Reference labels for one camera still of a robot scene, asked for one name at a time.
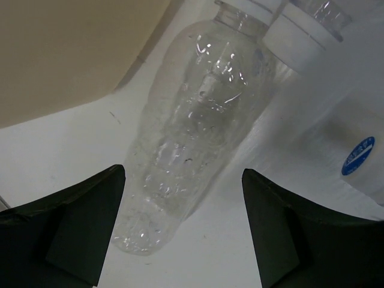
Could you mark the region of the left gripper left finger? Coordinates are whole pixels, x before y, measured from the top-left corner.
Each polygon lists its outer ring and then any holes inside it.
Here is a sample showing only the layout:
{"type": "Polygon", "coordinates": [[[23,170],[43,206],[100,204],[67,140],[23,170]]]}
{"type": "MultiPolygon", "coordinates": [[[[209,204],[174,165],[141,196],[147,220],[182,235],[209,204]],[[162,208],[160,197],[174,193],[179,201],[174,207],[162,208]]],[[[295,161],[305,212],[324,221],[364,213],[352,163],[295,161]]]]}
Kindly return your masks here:
{"type": "Polygon", "coordinates": [[[1,212],[1,287],[96,287],[125,185],[122,165],[1,212]]]}

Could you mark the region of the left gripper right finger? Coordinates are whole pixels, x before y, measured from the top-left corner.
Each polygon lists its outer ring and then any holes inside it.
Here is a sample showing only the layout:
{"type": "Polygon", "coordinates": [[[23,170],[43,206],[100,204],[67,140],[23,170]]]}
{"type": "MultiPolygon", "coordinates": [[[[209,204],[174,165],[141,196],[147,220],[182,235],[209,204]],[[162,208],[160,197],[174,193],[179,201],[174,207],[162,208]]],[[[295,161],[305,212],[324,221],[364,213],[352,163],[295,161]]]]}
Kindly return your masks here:
{"type": "Polygon", "coordinates": [[[242,190],[263,287],[382,287],[383,222],[326,208],[246,169],[242,190]]]}

